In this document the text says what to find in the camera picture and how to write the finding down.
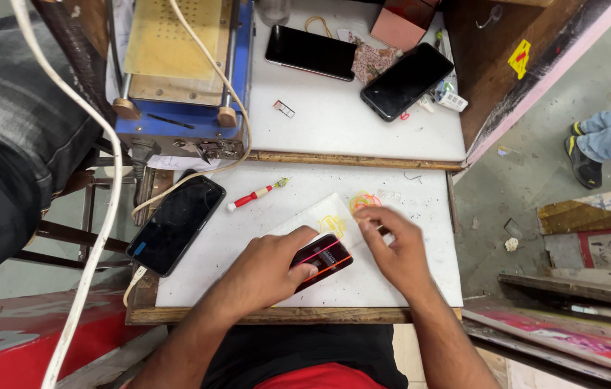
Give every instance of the small bottle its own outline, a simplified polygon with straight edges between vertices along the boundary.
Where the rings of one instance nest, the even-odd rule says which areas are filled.
[[[291,15],[291,0],[258,0],[260,19],[267,26],[284,26]]]

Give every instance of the white workbench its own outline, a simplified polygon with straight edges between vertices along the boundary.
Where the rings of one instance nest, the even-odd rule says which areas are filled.
[[[385,48],[368,35],[381,6],[343,0],[293,0],[290,28],[304,30],[310,16],[322,16],[336,38],[346,28],[361,34],[366,43]],[[265,60],[270,28],[254,14],[253,71],[249,101],[253,149],[276,152],[306,152],[375,156],[381,158],[463,161],[466,156],[459,114],[438,104],[429,113],[417,104],[409,119],[387,123],[359,97],[363,84],[345,82],[269,64]],[[434,43],[442,26],[438,14],[423,41]],[[309,31],[324,35],[321,22]],[[281,100],[296,115],[289,119],[272,105]]]
[[[421,175],[420,179],[409,180]],[[252,190],[292,177],[284,188],[230,213],[226,204]],[[439,170],[400,170],[308,164],[244,162],[211,179],[227,196],[209,219],[178,267],[162,278],[157,307],[191,307],[226,271],[248,242],[331,193],[345,203],[360,190],[398,194],[397,204],[423,229],[428,264],[442,294],[452,307],[462,305],[457,255],[449,216],[446,176]],[[301,291],[280,305],[288,307],[406,307],[408,304],[382,276],[368,247],[351,249],[354,263]]]

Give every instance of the black sneaker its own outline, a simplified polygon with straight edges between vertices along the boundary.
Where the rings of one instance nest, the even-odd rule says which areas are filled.
[[[569,132],[575,137],[584,135],[584,131],[581,130],[581,122],[574,122],[573,125],[569,126]]]
[[[603,185],[603,164],[584,155],[576,144],[576,137],[565,140],[565,151],[569,155],[574,176],[581,185],[588,189],[600,188]]]

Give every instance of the charging cable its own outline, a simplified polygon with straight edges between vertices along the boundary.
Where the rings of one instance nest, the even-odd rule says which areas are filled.
[[[128,296],[130,295],[130,291],[132,290],[132,287],[134,287],[135,284],[137,284],[137,281],[139,281],[139,279],[142,278],[142,276],[144,276],[146,272],[147,272],[147,268],[140,266],[137,268],[137,271],[135,271],[135,274],[132,275],[130,284],[128,285],[128,288],[126,289],[126,293],[123,295],[123,305],[125,305],[126,308],[128,307]]]
[[[36,61],[41,65],[46,74],[56,83],[72,100],[74,100],[80,107],[82,107],[87,113],[89,113],[96,122],[101,125],[106,134],[111,139],[111,145],[113,147],[113,160],[114,160],[114,174],[113,174],[113,186],[111,190],[111,199],[108,203],[108,210],[106,216],[103,219],[102,230],[99,232],[99,236],[96,238],[92,253],[87,259],[87,264],[82,271],[82,277],[80,278],[79,286],[75,294],[75,299],[70,307],[70,313],[66,320],[66,325],[63,328],[63,332],[60,333],[60,338],[56,344],[56,349],[51,357],[46,375],[41,384],[42,389],[51,389],[56,385],[58,379],[58,373],[60,367],[63,365],[63,360],[66,358],[66,352],[72,341],[72,336],[75,334],[77,328],[77,322],[82,314],[85,301],[87,300],[87,294],[89,293],[90,284],[96,265],[99,263],[99,258],[102,256],[103,246],[108,239],[108,235],[111,233],[111,227],[113,221],[116,218],[116,209],[118,208],[118,201],[121,195],[121,179],[123,177],[123,161],[121,160],[121,142],[116,136],[116,132],[111,128],[111,125],[99,114],[91,105],[89,105],[79,94],[77,94],[72,88],[63,81],[62,78],[56,73],[51,67],[46,57],[41,51],[34,31],[32,29],[32,22],[30,21],[30,14],[27,11],[27,5],[24,0],[10,0],[15,17],[20,26],[20,30],[24,35],[24,40],[27,41],[27,45],[32,49]]]
[[[241,112],[243,115],[243,123],[245,125],[245,129],[248,137],[248,147],[246,148],[243,156],[233,164],[228,166],[221,167],[219,169],[209,170],[206,172],[200,172],[191,174],[188,177],[178,181],[174,186],[170,189],[166,190],[164,193],[155,196],[152,199],[145,201],[135,208],[132,214],[136,214],[145,206],[153,203],[157,199],[161,199],[166,196],[168,193],[172,192],[178,186],[180,186],[185,181],[192,179],[193,177],[202,176],[209,173],[218,173],[228,170],[232,167],[237,166],[238,164],[245,161],[248,157],[248,154],[252,150],[252,133],[250,128],[250,122],[248,119],[248,112],[243,106],[240,98],[236,95],[235,91],[231,83],[227,80],[226,76],[223,74],[219,66],[216,65],[216,61],[212,58],[211,54],[207,51],[204,44],[199,40],[197,34],[193,31],[193,29],[189,26],[188,22],[186,22],[183,17],[182,12],[180,11],[178,4],[175,0],[169,0],[171,3],[171,7],[173,8],[176,17],[179,19],[183,27],[189,33],[189,35],[193,38],[197,46],[199,46],[200,50],[207,57],[207,60],[214,67],[214,71],[221,77],[224,85],[231,93],[233,100],[238,104],[241,108]],[[72,100],[76,101],[76,103],[82,107],[87,113],[89,113],[99,125],[103,128],[106,134],[109,136],[111,140],[111,145],[113,148],[113,157],[114,157],[114,174],[113,174],[113,186],[111,188],[111,198],[108,203],[108,209],[106,211],[106,216],[104,217],[102,229],[99,232],[99,236],[96,238],[96,242],[94,243],[93,250],[90,253],[90,257],[87,259],[87,264],[82,272],[82,277],[80,278],[80,282],[77,288],[77,292],[75,294],[75,299],[72,302],[72,307],[70,308],[70,313],[68,314],[68,319],[66,320],[66,325],[63,328],[63,332],[60,334],[60,338],[58,343],[56,344],[56,349],[51,357],[51,361],[49,362],[49,366],[46,369],[46,374],[44,376],[43,382],[41,384],[42,389],[52,389],[55,388],[56,382],[58,379],[58,374],[61,366],[63,365],[63,360],[66,357],[66,352],[68,351],[68,347],[70,346],[70,342],[72,342],[72,337],[75,334],[75,330],[77,328],[77,322],[80,319],[80,315],[82,314],[82,309],[84,308],[85,301],[87,300],[87,294],[89,293],[89,288],[92,282],[92,278],[94,277],[94,271],[96,270],[96,265],[99,263],[99,259],[102,256],[103,246],[108,239],[108,235],[111,233],[111,228],[113,226],[113,221],[116,217],[116,209],[118,208],[118,203],[121,194],[121,180],[123,177],[123,161],[121,159],[121,142],[118,136],[116,135],[115,130],[108,124],[108,122],[102,117],[102,115],[95,110],[91,105],[89,105],[79,94],[77,94],[62,78],[58,75],[58,73],[51,67],[46,57],[43,55],[41,51],[41,47],[39,46],[39,42],[36,40],[36,36],[34,35],[34,31],[32,28],[32,22],[30,21],[29,11],[27,10],[27,4],[25,0],[10,0],[10,4],[12,5],[13,11],[15,13],[15,17],[17,19],[18,25],[20,26],[20,30],[24,35],[24,40],[27,42],[27,45],[32,50],[36,61],[43,68],[46,74],[62,89]],[[126,291],[125,301],[124,303],[127,305],[127,297],[130,294],[130,290],[132,286],[137,283],[137,281],[144,275],[146,269],[140,267],[135,272],[135,276],[133,277],[130,285],[128,286],[128,290]]]

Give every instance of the blue tape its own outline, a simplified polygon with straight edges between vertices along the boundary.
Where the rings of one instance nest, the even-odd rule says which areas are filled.
[[[144,249],[144,247],[147,245],[146,242],[140,243],[139,246],[137,246],[137,248],[135,249],[135,252],[133,252],[133,255],[137,255],[140,253],[140,251],[142,251],[142,249]]]

